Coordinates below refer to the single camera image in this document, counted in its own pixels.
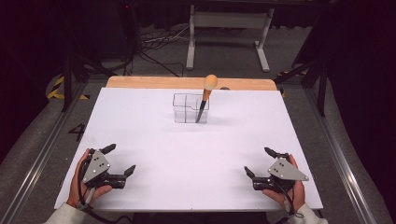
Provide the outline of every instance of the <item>human hand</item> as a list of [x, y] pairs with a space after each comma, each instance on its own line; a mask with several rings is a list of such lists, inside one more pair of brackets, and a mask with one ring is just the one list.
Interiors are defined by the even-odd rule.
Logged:
[[[290, 163], [298, 169], [297, 162], [292, 155], [290, 155]], [[275, 191], [270, 189], [264, 189], [262, 193], [279, 203], [283, 208], [285, 208], [284, 201], [287, 200], [285, 198], [285, 195], [281, 193], [276, 193]], [[305, 190], [303, 182], [301, 180], [296, 180], [293, 189], [289, 190], [288, 194], [292, 199], [294, 199], [294, 210], [297, 212], [305, 204]]]
[[[78, 197], [78, 169], [81, 166], [82, 162], [88, 157], [90, 150], [87, 149], [84, 153], [84, 155], [82, 155], [81, 159], [79, 159], [78, 165], [76, 167], [76, 171], [74, 173], [73, 179], [72, 179], [72, 183], [70, 185], [70, 192], [69, 192], [69, 198], [67, 199], [67, 204], [69, 204], [70, 206], [73, 206], [75, 208], [77, 208], [77, 203], [79, 201], [79, 197]], [[87, 189], [87, 186], [83, 183], [81, 183], [81, 192], [85, 192], [85, 190]], [[113, 188], [111, 188], [111, 186], [109, 185], [105, 185], [102, 186], [100, 188], [98, 188], [95, 193], [92, 196], [91, 202], [93, 202], [95, 199], [99, 198], [100, 196], [110, 192]], [[90, 191], [87, 190], [87, 193], [85, 194], [85, 198], [87, 199], [88, 195], [90, 194]]]

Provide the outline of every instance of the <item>metal rail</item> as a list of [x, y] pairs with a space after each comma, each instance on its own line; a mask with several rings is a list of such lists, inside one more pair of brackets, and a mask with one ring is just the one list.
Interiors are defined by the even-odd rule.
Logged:
[[20, 214], [24, 204], [26, 203], [27, 199], [29, 198], [30, 193], [32, 192], [33, 188], [35, 187], [35, 183], [37, 182], [38, 178], [40, 177], [44, 167], [50, 158], [50, 155], [53, 151], [54, 145], [58, 140], [59, 134], [61, 129], [64, 127], [67, 119], [69, 118], [71, 112], [73, 111], [76, 102], [78, 101], [79, 96], [83, 93], [87, 84], [85, 83], [78, 83], [76, 84], [76, 89], [73, 94], [73, 101], [71, 102], [68, 109], [63, 112], [53, 127], [49, 138], [47, 139], [46, 143], [42, 147], [40, 153], [38, 154], [37, 158], [35, 159], [35, 163], [33, 164], [32, 168], [30, 168], [29, 172], [27, 173], [23, 183], [21, 184], [20, 189], [18, 190], [17, 194], [14, 197], [14, 200], [10, 204], [8, 210], [6, 211], [5, 215], [1, 219], [0, 223], [7, 223], [11, 224], [14, 223], [17, 219], [18, 215]]
[[355, 176], [352, 174], [352, 171], [349, 168], [347, 159], [345, 158], [342, 149], [340, 148], [337, 140], [330, 131], [327, 120], [323, 118], [318, 111], [317, 97], [315, 96], [314, 91], [312, 89], [305, 89], [305, 95], [312, 109], [315, 111], [315, 116], [320, 124], [321, 129], [326, 135], [327, 141], [331, 148], [330, 154], [332, 155], [335, 167], [337, 168], [338, 173], [341, 176], [341, 179], [346, 188], [346, 192], [349, 195], [350, 201], [352, 201], [353, 207], [355, 208], [356, 214], [358, 215], [360, 222], [375, 224], [376, 221], [373, 217], [373, 214], [366, 200], [364, 199], [364, 196], [355, 179]]

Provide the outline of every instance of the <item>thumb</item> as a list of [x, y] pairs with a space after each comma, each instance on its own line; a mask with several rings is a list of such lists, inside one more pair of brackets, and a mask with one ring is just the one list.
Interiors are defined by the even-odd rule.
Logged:
[[104, 185], [104, 186], [100, 187], [93, 194], [92, 200], [95, 200], [95, 199], [99, 198], [100, 196], [102, 196], [106, 193], [109, 193], [112, 189], [113, 188], [111, 188], [111, 186], [109, 186], [109, 185]]

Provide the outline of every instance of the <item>white metal frame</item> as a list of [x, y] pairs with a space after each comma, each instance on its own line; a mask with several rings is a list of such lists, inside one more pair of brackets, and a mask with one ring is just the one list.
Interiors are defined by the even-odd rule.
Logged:
[[223, 13], [195, 11], [195, 7], [191, 6], [190, 41], [186, 69], [192, 70], [194, 67], [195, 27], [232, 27], [262, 29], [262, 38], [260, 41], [255, 41], [255, 45], [260, 64], [262, 65], [262, 71], [269, 72], [270, 67], [265, 57], [263, 46], [273, 14], [273, 8], [269, 9], [268, 13]]

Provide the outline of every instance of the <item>white sleeve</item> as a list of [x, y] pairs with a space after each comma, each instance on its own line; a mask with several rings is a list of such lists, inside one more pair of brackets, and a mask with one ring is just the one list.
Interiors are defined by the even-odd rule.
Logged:
[[80, 224], [84, 221], [85, 213], [63, 203], [48, 219], [46, 224]]
[[297, 213], [297, 216], [293, 215], [289, 218], [290, 224], [328, 224], [326, 219], [317, 217], [314, 211], [312, 211], [306, 203], [297, 211]]

